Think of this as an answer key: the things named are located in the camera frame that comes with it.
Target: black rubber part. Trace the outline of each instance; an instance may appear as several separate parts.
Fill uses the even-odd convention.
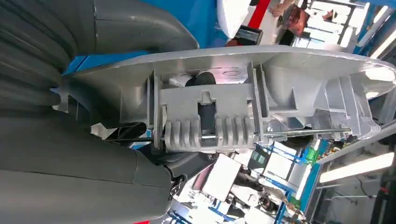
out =
[[[80,129],[52,109],[59,96],[50,89],[77,55],[197,47],[173,16],[135,0],[0,0],[1,223],[124,224],[163,215],[169,170]]]

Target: red stripe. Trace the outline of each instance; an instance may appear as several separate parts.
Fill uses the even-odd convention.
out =
[[[258,29],[260,28],[261,21],[264,17],[265,11],[268,8],[269,3],[271,0],[260,0],[256,6],[256,10],[250,19],[248,26],[250,28]]]

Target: black cable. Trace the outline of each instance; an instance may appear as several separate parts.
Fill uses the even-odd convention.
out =
[[[366,193],[366,191],[364,190],[364,188],[363,188],[363,182],[360,180],[360,178],[359,178],[358,176],[356,176],[356,178],[358,178],[358,180],[359,180],[359,182],[360,182],[360,189],[363,191],[363,193],[364,193],[369,199],[373,198],[373,196],[368,195],[368,194]]]

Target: ceiling light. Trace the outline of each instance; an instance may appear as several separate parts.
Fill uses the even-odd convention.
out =
[[[384,6],[381,8],[381,10],[378,12],[378,14],[374,17],[374,23],[378,22],[378,20],[381,18],[381,16],[384,14],[384,12],[388,9],[387,6]]]
[[[370,58],[378,58],[380,54],[396,39],[396,30],[374,51]]]
[[[360,162],[352,163],[350,165],[334,169],[323,173],[320,176],[319,182],[325,183],[328,181],[334,181],[348,176],[362,174],[382,168],[386,168],[392,165],[393,157],[395,153],[386,153],[370,159],[366,159]]]

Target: gray plastic housing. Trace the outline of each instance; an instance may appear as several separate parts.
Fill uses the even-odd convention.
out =
[[[173,85],[202,72],[211,72],[216,85]],[[169,152],[212,153],[252,148],[253,142],[268,145],[272,139],[262,133],[305,126],[351,129],[324,138],[369,138],[380,126],[372,120],[366,94],[392,90],[395,72],[392,64],[363,56],[261,45],[152,54],[64,80],[66,92],[108,128],[146,122],[161,148],[165,126]],[[208,142],[197,106],[213,102],[216,136]]]

